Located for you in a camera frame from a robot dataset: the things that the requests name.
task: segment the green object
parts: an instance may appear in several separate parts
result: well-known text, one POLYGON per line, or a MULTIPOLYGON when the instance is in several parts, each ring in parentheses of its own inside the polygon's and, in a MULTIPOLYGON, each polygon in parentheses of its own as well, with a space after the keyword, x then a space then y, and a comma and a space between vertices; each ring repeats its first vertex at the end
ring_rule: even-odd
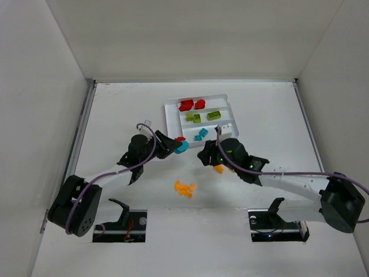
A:
POLYGON ((194 123, 201 123, 201 117, 199 114, 194 114, 194 123))
POLYGON ((208 113, 208 120, 215 120, 215 119, 219 119, 220 117, 221 117, 221 114, 219 111, 208 113))
POLYGON ((194 115, 193 114, 187 114, 187 121, 192 121, 194 120, 194 115))

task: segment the metal hinge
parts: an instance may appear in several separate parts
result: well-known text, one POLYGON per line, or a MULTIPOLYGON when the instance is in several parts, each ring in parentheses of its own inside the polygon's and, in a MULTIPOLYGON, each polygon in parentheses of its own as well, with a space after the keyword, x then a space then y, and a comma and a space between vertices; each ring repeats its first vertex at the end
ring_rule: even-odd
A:
POLYGON ((45 212, 45 216, 44 219, 42 220, 42 225, 41 225, 41 229, 40 229, 40 234, 43 234, 45 232, 46 229, 46 223, 47 223, 47 214, 48 214, 48 209, 45 212))

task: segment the white wall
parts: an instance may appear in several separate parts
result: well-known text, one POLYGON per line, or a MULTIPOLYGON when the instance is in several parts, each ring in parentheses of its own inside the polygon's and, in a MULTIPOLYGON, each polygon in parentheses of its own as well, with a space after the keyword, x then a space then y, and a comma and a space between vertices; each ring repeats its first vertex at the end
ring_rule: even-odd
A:
POLYGON ((297 78, 342 0, 47 0, 89 78, 297 78))
MULTIPOLYGON (((369 187, 369 1, 345 0, 298 85, 327 171, 369 187)), ((362 218, 369 217, 369 198, 362 218)), ((369 268, 369 223, 355 237, 369 268)))
POLYGON ((45 0, 1 0, 0 276, 31 272, 85 92, 45 0))

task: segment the white tabletop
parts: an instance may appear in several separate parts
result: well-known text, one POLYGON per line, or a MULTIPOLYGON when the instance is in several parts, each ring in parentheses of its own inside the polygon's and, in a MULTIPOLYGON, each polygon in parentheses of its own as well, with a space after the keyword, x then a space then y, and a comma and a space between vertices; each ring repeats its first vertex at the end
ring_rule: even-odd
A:
MULTIPOLYGON (((319 171, 292 83, 137 83, 97 86, 76 174, 113 166, 136 123, 151 120, 166 134, 164 100, 223 93, 250 155, 319 171)), ((244 183, 228 170, 220 175, 197 159, 200 149, 150 161, 136 183, 101 200, 149 208, 146 243, 91 244, 91 231, 77 238, 48 223, 33 276, 366 276, 351 234, 310 223, 306 244, 252 243, 245 209, 206 209, 267 208, 276 197, 299 197, 244 183), (192 199, 174 190, 177 180, 197 184, 192 199)))

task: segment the red wire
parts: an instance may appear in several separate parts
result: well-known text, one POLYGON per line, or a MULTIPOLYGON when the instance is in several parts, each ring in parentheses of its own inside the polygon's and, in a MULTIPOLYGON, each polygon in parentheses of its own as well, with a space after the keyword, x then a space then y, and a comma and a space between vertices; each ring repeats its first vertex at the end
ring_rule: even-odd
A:
POLYGON ((131 219, 131 221, 128 223, 128 225, 129 225, 129 227, 128 227, 128 230, 127 230, 126 236, 125 236, 125 238, 124 238, 124 240, 123 240, 123 241, 125 241, 125 240, 127 239, 127 237, 129 236, 129 232, 130 232, 130 230, 132 230, 132 228, 133 228, 133 219, 131 219))

